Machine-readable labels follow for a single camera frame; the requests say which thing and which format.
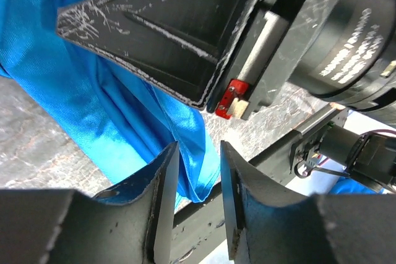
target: cable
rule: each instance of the cable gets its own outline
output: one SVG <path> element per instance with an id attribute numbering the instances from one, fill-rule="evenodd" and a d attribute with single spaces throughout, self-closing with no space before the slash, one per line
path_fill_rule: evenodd
<path id="1" fill-rule="evenodd" d="M 396 136 L 396 131 L 390 130 L 390 129 L 376 129 L 376 130 L 372 130 L 372 131 L 367 131 L 365 133 L 362 133 L 361 135 L 366 134 L 368 132 L 373 132 L 373 133 L 378 133 L 378 134 L 388 133 L 388 134 L 392 134 L 392 135 Z"/>

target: metal frame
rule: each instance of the metal frame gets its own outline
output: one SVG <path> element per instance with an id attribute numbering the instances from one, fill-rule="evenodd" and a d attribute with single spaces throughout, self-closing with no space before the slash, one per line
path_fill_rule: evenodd
<path id="1" fill-rule="evenodd" d="M 290 170 L 290 153 L 303 145 L 329 121 L 342 124 L 347 111 L 326 106 L 249 161 L 280 185 L 295 175 Z M 174 216 L 170 263 L 199 263 L 226 239 L 222 185 L 215 185 L 204 203 L 189 204 Z"/>

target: gray concrete floor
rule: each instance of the gray concrete floor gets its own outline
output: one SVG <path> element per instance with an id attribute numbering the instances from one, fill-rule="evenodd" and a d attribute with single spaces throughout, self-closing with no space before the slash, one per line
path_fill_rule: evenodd
<path id="1" fill-rule="evenodd" d="M 73 187 L 92 195 L 109 180 L 67 134 L 13 80 L 0 77 L 0 187 Z M 226 121 L 203 113 L 219 149 L 227 140 L 246 158 L 287 133 L 323 102 L 286 84 L 275 104 L 249 121 Z"/>

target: red clip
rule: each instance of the red clip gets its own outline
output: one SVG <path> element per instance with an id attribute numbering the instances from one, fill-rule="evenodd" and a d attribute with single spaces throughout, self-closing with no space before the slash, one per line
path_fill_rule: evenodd
<path id="1" fill-rule="evenodd" d="M 239 98 L 246 93 L 249 88 L 249 84 L 241 80 L 232 80 L 224 92 L 223 98 L 220 100 L 216 115 L 229 120 L 231 118 L 230 114 L 227 114 L 232 102 L 235 98 Z"/>

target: blue cloth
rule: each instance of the blue cloth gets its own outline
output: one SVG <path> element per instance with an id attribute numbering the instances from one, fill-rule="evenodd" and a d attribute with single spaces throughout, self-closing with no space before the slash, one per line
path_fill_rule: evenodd
<path id="1" fill-rule="evenodd" d="M 377 194 L 375 191 L 365 187 L 362 184 L 359 184 L 353 179 L 348 179 L 345 177 L 340 177 L 329 193 L 330 194 Z"/>
<path id="2" fill-rule="evenodd" d="M 219 159 L 201 115 L 57 37 L 57 8 L 77 1 L 0 0 L 0 74 L 16 80 L 111 182 L 178 140 L 176 204 L 180 196 L 203 201 L 218 178 Z"/>

